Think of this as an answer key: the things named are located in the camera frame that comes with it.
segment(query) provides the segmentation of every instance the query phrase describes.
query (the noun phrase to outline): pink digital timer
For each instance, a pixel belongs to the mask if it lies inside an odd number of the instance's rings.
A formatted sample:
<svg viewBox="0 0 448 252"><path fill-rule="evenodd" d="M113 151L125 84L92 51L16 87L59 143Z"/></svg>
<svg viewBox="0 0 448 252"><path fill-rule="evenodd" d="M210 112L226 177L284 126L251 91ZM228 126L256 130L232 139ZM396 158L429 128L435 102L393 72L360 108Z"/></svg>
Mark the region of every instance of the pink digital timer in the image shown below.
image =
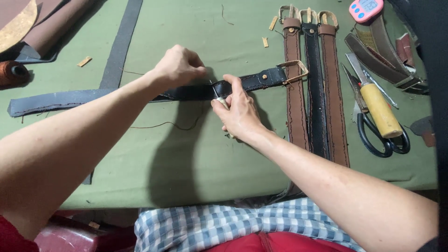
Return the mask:
<svg viewBox="0 0 448 252"><path fill-rule="evenodd" d="M383 0L355 0L349 7L349 12L358 23L369 20L383 9Z"/></svg>

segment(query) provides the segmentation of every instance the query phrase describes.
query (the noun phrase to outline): checkered fabric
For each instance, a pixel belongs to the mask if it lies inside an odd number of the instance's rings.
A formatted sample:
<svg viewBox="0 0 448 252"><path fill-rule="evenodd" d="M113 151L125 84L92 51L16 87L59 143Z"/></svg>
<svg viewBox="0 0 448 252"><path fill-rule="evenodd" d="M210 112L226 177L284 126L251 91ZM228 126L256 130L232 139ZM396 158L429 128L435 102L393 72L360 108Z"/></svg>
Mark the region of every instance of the checkered fabric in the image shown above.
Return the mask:
<svg viewBox="0 0 448 252"><path fill-rule="evenodd" d="M259 209L219 205L141 210L136 252L199 252L258 231L286 231L365 252L309 198Z"/></svg>

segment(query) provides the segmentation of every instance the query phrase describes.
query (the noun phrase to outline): yellow wooden handle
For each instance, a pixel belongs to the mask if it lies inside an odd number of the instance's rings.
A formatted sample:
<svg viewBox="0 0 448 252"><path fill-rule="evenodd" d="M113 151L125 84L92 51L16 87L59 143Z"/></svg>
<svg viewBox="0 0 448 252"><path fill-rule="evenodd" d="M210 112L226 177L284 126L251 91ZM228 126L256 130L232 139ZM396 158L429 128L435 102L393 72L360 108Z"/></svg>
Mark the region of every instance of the yellow wooden handle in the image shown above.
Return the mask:
<svg viewBox="0 0 448 252"><path fill-rule="evenodd" d="M375 84L362 86L361 95L382 137L393 138L403 134L400 124Z"/></svg>
<svg viewBox="0 0 448 252"><path fill-rule="evenodd" d="M227 102L225 102L224 98L222 98L222 97L218 97L217 100L218 100L220 103L222 103L222 104L224 105L224 107L225 107L227 110L230 110L230 109L228 108L228 106L227 106ZM230 138L232 138L232 139L235 139L235 138L236 138L234 135L230 134L230 132L228 133L228 136L229 136Z"/></svg>

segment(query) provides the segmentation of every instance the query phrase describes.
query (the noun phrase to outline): thread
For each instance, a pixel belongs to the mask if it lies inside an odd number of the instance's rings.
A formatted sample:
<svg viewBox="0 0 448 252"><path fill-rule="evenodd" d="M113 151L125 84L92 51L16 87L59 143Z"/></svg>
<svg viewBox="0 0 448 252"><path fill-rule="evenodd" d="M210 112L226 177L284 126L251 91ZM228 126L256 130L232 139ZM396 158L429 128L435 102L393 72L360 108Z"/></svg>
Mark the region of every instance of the thread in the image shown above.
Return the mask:
<svg viewBox="0 0 448 252"><path fill-rule="evenodd" d="M0 62L0 87L18 86L27 83L30 79L28 69L19 62Z"/></svg>

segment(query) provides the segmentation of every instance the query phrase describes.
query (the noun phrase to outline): green table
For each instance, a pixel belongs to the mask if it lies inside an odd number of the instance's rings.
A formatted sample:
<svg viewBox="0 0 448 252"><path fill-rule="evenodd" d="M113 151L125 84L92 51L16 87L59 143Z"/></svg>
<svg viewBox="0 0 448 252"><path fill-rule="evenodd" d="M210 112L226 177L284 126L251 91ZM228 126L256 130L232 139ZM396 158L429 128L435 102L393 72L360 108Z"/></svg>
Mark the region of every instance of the green table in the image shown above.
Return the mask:
<svg viewBox="0 0 448 252"><path fill-rule="evenodd" d="M60 113L28 115L21 123L22 118L11 118L6 113L9 99L98 88L126 3L99 2L68 34L55 62L29 65L33 76L29 85L0 91L1 137ZM224 17L234 25L221 17L221 4ZM177 43L197 51L217 79L226 73L241 76L273 67L284 61L283 38L268 27L279 7L289 4L279 0L144 1L125 70L150 70L165 50ZM299 9L310 6L317 12L329 10L336 14L340 25L336 37L338 57L349 66L344 56L349 52L344 37L354 24L347 11L350 2L301 0L293 4ZM389 4L385 7L385 19L391 38L406 31ZM279 23L275 30L281 31ZM268 48L263 47L262 37L268 37ZM93 60L83 68L76 66L86 56ZM135 78L138 75L123 73L121 84ZM430 114L428 97L406 94L379 77L377 80L399 104L400 110L394 109L394 113L403 125L409 126ZM401 187L434 189L434 149L427 148L420 137L408 131L412 143L409 154L394 154L387 159L370 154L352 122L354 97L343 71L341 85L351 168ZM280 137L287 137L285 87L259 90L254 97L263 123ZM92 184L81 185L61 208L172 206L274 194L286 188L289 180L275 164L250 146L224 136L221 121L208 102L148 104L133 126L175 122L188 128L201 114L197 125L189 131L170 124L129 129L96 167Z"/></svg>

